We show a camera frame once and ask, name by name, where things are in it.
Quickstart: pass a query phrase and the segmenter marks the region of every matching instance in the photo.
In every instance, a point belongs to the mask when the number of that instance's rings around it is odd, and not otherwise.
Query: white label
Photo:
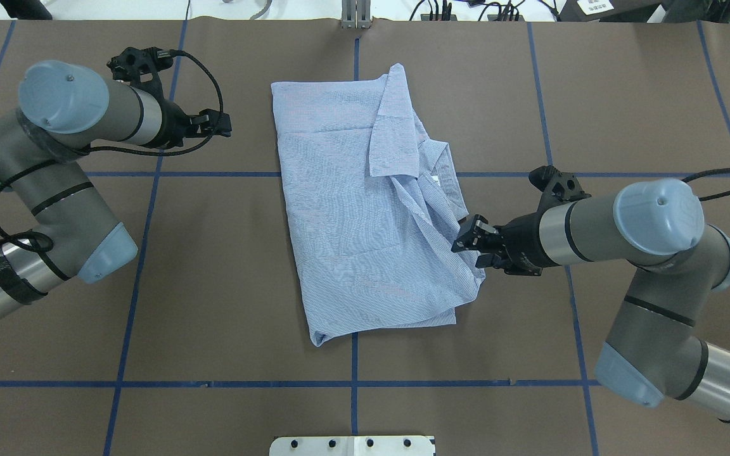
[[[595,15],[613,9],[610,0],[577,0],[577,3],[586,15]]]

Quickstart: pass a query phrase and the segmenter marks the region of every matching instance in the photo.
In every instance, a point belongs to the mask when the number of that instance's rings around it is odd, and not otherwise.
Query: black wire
[[[34,173],[41,168],[46,168],[50,165],[57,164],[58,162],[55,160],[47,160],[39,163],[38,165],[33,165],[32,167],[26,168],[26,170],[23,170],[20,173],[14,174],[13,176],[11,176],[11,178],[6,179],[4,182],[2,182],[2,184],[0,184],[0,194],[2,194],[2,192],[6,188],[8,188],[10,185],[12,185],[13,182],[17,181],[18,179],[21,179],[28,174]],[[38,231],[23,231],[21,233],[8,234],[8,231],[4,231],[4,229],[0,225],[0,236],[2,236],[2,240],[5,242],[18,246],[19,248],[23,248],[26,251],[34,251],[35,253],[50,251],[52,250],[54,245],[53,240],[50,239],[49,236],[44,233],[39,233]],[[19,239],[34,240],[38,243],[38,246],[32,246],[23,243]]]
[[[501,15],[501,9],[503,8],[503,5],[501,5],[501,3],[499,3],[499,2],[486,3],[486,6],[483,7],[483,11],[481,11],[480,15],[478,16],[478,22],[480,22],[480,20],[483,18],[483,14],[486,13],[486,10],[489,9],[489,6],[497,6],[497,15],[498,15],[498,17],[499,17],[499,15]]]
[[[548,11],[551,12],[551,14],[556,18],[557,21],[560,20],[560,12],[558,9],[556,9],[556,0],[554,0],[554,6],[549,5],[545,2],[545,0],[537,0],[537,2],[540,2],[545,5],[545,8],[548,9]]]
[[[262,15],[265,15],[267,11],[269,11],[270,6],[272,6],[272,0],[266,0],[266,5],[261,8],[261,11],[258,11],[254,15],[250,16],[250,20],[256,20],[256,18],[260,18]]]
[[[701,171],[699,173],[692,174],[686,178],[681,179],[683,182],[692,182],[693,180],[705,178],[707,176],[716,176],[721,174],[730,174],[730,168],[716,168],[716,170]],[[730,196],[730,190],[722,191],[721,193],[710,194],[710,196],[701,196],[701,201],[710,201],[722,198],[724,196]]]
[[[123,153],[130,153],[133,155],[145,155],[145,156],[177,156],[177,155],[184,155],[186,153],[191,153],[194,150],[197,150],[198,148],[201,148],[203,145],[205,145],[208,141],[210,141],[214,135],[215,135],[215,128],[218,126],[218,122],[221,119],[221,115],[224,113],[224,98],[221,96],[221,88],[218,86],[218,81],[215,80],[212,73],[210,73],[210,70],[205,67],[203,63],[201,63],[198,58],[193,57],[188,52],[185,52],[183,50],[171,50],[170,54],[174,57],[182,56],[189,58],[189,60],[193,61],[198,67],[201,68],[203,72],[205,72],[205,75],[210,78],[210,81],[215,87],[215,95],[218,97],[218,116],[215,118],[215,124],[214,127],[211,128],[210,132],[207,136],[205,136],[204,139],[202,139],[199,144],[190,147],[185,148],[182,150],[174,150],[172,152],[159,152],[159,151],[152,151],[152,150],[141,150],[141,149],[134,149],[134,148],[122,148],[122,147],[114,147],[114,146],[99,146],[99,147],[92,147],[88,148],[86,151],[89,153],[92,152],[98,152],[101,150],[113,150],[115,152],[123,152]]]
[[[418,11],[418,8],[422,5],[422,3],[424,3],[424,0],[421,0],[420,2],[416,3],[416,8],[413,8],[413,12],[411,13],[411,18],[409,18],[408,20],[413,20],[413,17],[415,16],[415,12]]]
[[[506,6],[504,6],[503,11],[501,14],[498,14],[497,17],[495,17],[495,21],[499,20],[506,20],[507,15],[512,14],[512,3],[511,0],[509,0],[508,3],[506,3]]]

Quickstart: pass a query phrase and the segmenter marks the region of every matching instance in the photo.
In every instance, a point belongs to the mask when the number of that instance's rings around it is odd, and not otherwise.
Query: white mounting plate
[[[269,456],[435,456],[433,436],[276,438]]]

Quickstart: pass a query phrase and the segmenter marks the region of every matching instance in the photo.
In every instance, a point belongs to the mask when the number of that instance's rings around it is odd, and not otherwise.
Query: shirt fabric
[[[404,67],[376,80],[275,83],[272,107],[312,342],[454,324],[486,276],[477,252],[450,250],[469,213]]]

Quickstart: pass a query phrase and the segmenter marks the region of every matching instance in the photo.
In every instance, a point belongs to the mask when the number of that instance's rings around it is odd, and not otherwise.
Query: white bracket
[[[276,438],[269,456],[435,456],[433,436]]]
[[[342,28],[370,29],[371,0],[342,0]]]

